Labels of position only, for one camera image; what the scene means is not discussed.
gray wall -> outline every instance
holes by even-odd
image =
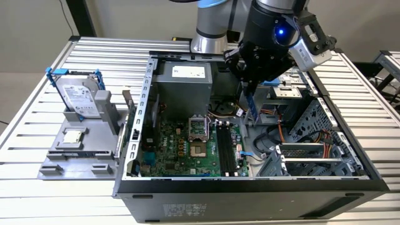
[[[379,50],[400,51],[399,0],[311,0],[309,11],[352,60],[371,61]]]
[[[0,72],[44,72],[69,36],[59,0],[0,0]]]
[[[169,40],[195,34],[196,3],[87,2],[101,37]],[[381,49],[400,51],[400,0],[311,0],[309,10],[352,60],[372,60]],[[68,7],[65,12],[72,22]],[[0,0],[0,72],[41,72],[69,36],[59,0]]]
[[[197,3],[168,0],[87,0],[104,37],[171,40],[196,32]]]

power supply label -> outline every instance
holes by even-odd
[[[91,90],[81,85],[63,85],[63,89],[73,111],[87,118],[100,117]]]
[[[205,78],[205,69],[204,67],[175,66],[172,77]]]
[[[167,217],[201,217],[204,216],[207,204],[164,204]]]

motherboard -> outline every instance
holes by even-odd
[[[143,146],[145,177],[248,176],[243,139],[235,124],[163,121],[156,148]]]

metal workbench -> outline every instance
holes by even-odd
[[[139,98],[149,50],[188,52],[189,43],[83,37],[68,42],[52,67],[99,68],[113,94],[111,100],[125,109],[120,93],[128,86],[133,99]],[[328,221],[292,223],[400,224],[399,115],[343,53],[333,52],[332,60],[315,71],[392,192]],[[64,121],[63,110],[61,99],[44,77],[0,136],[0,218],[8,218],[0,224],[135,224],[123,201],[111,197],[113,181],[36,179]]]
[[[381,51],[373,62],[381,64],[389,74],[400,81],[400,52]]]

robotic arm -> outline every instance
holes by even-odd
[[[195,2],[196,0],[169,0]],[[199,0],[196,37],[191,49],[224,53],[231,72],[248,86],[272,81],[292,66],[308,71],[331,59],[336,39],[324,34],[309,0]],[[227,48],[227,30],[244,31],[239,48]]]
[[[229,70],[248,83],[247,96],[292,66],[308,71],[332,58],[336,39],[324,34],[307,4],[308,0],[252,1],[239,48],[224,53]]]

